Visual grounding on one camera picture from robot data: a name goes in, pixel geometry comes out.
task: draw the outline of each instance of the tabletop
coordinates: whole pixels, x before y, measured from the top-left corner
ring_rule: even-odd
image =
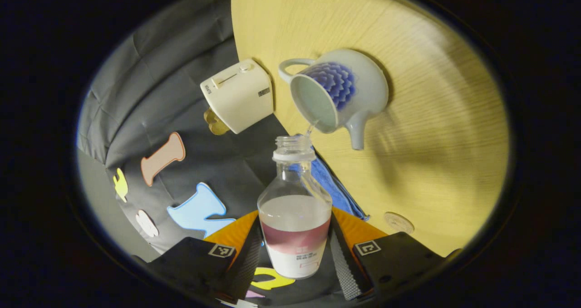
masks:
[[[351,149],[344,128],[313,132],[315,149],[371,225],[392,234],[384,213],[402,215],[443,256],[472,239],[502,190],[510,133],[500,87],[466,39],[410,0],[232,0],[231,9],[238,57],[270,73],[289,134],[309,123],[278,76],[280,62],[338,48],[374,58],[390,99],[368,120],[365,149]]]

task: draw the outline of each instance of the bottle neck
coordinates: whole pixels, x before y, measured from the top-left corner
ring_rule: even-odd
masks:
[[[277,161],[276,174],[285,181],[299,181],[301,176],[311,175],[311,161]]]

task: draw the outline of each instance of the blue towel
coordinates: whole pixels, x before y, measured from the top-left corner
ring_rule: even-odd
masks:
[[[357,216],[363,221],[369,220],[369,215],[363,212],[363,209],[355,202],[355,199],[347,192],[347,189],[333,174],[329,166],[315,151],[317,159],[311,163],[311,174],[321,184],[321,186],[328,192],[333,199],[333,206],[344,210],[347,213]],[[298,166],[292,166],[291,170],[298,169]]]

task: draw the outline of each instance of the yellow foam shape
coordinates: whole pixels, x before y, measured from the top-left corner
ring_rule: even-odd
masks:
[[[263,290],[285,287],[295,282],[294,279],[287,279],[286,277],[277,273],[274,269],[269,269],[267,267],[256,267],[255,275],[270,275],[274,277],[274,279],[270,279],[268,281],[251,282],[251,285]]]
[[[353,246],[355,244],[375,240],[388,235],[380,229],[369,225],[365,221],[361,221],[358,217],[336,207],[333,207],[333,214],[339,222],[341,231],[343,232],[343,238],[345,239],[345,242],[347,242],[351,254],[353,254]]]
[[[229,225],[226,225],[219,231],[214,232],[212,235],[205,238],[204,241],[235,247],[236,255],[234,256],[234,259],[232,259],[232,262],[234,263],[236,258],[238,258],[238,254],[240,254],[240,250],[242,250],[242,246],[246,241],[248,232],[250,231],[257,216],[257,210],[248,213],[236,221],[230,223]]]
[[[121,197],[123,202],[127,202],[127,199],[125,198],[125,196],[129,192],[129,187],[127,186],[127,180],[125,180],[125,175],[123,174],[123,171],[121,169],[117,168],[117,174],[119,175],[119,178],[116,178],[115,176],[113,176],[113,183],[115,184],[115,192]]]

